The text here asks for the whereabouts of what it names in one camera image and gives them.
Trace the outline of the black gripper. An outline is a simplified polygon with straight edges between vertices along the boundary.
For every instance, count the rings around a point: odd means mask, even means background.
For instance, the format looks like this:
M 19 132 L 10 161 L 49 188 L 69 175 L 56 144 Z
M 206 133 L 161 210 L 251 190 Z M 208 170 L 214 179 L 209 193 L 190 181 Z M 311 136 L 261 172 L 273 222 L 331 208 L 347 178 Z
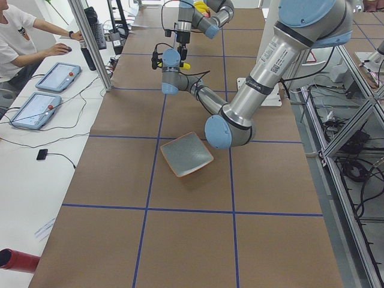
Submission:
M 175 31 L 176 32 L 176 42 L 179 44 L 189 44 L 190 43 L 190 31 Z

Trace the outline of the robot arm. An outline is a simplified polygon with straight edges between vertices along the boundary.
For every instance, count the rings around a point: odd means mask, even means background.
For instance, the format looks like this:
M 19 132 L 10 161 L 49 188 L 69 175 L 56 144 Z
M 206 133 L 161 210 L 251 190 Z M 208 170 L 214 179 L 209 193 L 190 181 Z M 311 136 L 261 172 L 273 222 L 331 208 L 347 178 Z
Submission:
M 274 36 L 230 103 L 197 76 L 183 75 L 184 56 L 173 48 L 163 53 L 161 90 L 167 95 L 187 91 L 197 98 L 211 114 L 205 136 L 212 147 L 245 145 L 256 132 L 253 115 L 298 55 L 347 43 L 352 22 L 353 8 L 347 1 L 280 1 Z
M 188 44 L 193 28 L 213 39 L 219 29 L 233 19 L 235 8 L 232 1 L 203 1 L 203 3 L 214 11 L 213 16 L 205 16 L 197 9 L 194 1 L 179 1 L 178 21 L 174 24 L 177 43 Z

